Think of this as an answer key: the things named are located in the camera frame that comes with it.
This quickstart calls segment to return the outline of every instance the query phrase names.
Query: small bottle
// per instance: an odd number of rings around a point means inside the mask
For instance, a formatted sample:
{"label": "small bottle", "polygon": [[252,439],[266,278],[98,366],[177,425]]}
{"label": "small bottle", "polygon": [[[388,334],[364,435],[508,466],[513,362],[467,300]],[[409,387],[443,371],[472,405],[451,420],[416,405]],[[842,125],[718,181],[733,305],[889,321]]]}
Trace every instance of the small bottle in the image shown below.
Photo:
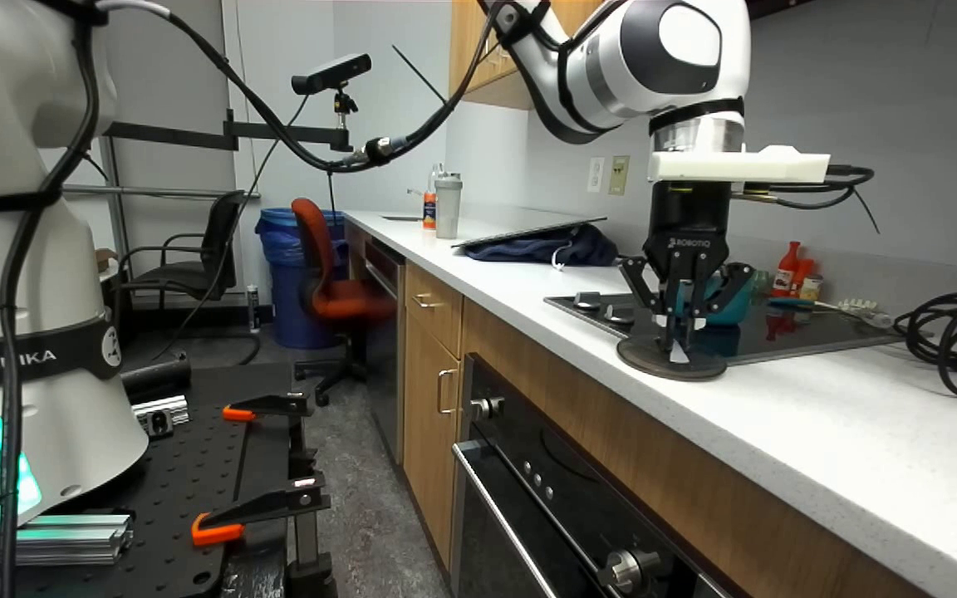
{"label": "small bottle", "polygon": [[422,229],[436,229],[440,222],[440,197],[430,190],[422,193]]}
{"label": "small bottle", "polygon": [[770,283],[770,300],[795,300],[797,278],[800,278],[800,266],[804,266],[804,245],[800,242],[787,242],[787,252],[780,256],[774,283]]}
{"label": "small bottle", "polygon": [[457,197],[462,197],[462,178],[457,172],[443,172],[436,184],[436,201],[440,201],[440,221],[436,221],[436,237],[451,241],[457,226]]}

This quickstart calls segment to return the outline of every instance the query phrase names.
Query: white machine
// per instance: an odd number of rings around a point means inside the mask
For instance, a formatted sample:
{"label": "white machine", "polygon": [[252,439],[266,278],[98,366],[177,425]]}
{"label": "white machine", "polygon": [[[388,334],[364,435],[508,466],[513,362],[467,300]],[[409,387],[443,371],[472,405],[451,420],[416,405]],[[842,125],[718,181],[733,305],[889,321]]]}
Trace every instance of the white machine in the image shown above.
{"label": "white machine", "polygon": [[[24,202],[37,202],[30,193],[46,181],[41,150],[66,148],[85,110],[71,28],[43,4],[0,0],[0,283]],[[114,84],[98,59],[96,75],[98,97],[109,102]],[[107,324],[93,241],[62,202],[46,208],[19,270],[18,362],[24,371],[18,521],[24,525],[98,490],[146,451],[146,432],[114,375],[121,345]]]}

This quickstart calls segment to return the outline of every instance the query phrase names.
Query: drawer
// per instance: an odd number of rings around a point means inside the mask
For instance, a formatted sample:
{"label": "drawer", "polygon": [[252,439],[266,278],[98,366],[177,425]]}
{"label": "drawer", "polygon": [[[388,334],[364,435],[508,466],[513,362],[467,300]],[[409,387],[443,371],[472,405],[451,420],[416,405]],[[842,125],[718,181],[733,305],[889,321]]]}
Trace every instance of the drawer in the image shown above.
{"label": "drawer", "polygon": [[409,331],[422,331],[436,345],[457,355],[465,300],[456,288],[409,264],[403,305]]}

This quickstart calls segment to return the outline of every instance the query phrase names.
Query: oven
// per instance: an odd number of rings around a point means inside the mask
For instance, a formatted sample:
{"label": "oven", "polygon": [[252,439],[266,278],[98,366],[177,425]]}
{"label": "oven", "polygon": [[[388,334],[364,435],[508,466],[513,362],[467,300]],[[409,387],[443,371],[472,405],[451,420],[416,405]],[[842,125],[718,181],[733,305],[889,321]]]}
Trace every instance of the oven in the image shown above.
{"label": "oven", "polygon": [[574,449],[519,390],[467,355],[457,598],[718,598],[660,525]]}

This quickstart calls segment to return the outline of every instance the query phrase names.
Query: electrical outlet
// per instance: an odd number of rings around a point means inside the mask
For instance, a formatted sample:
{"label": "electrical outlet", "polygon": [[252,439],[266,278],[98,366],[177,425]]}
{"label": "electrical outlet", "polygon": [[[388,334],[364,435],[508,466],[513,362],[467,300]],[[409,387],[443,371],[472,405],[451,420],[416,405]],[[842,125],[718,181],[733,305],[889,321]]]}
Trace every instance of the electrical outlet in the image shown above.
{"label": "electrical outlet", "polygon": [[587,184],[585,184],[587,193],[605,193],[605,169],[609,169],[609,161],[600,156],[587,161]]}
{"label": "electrical outlet", "polygon": [[632,156],[611,156],[609,197],[625,197],[627,181],[632,181]]}

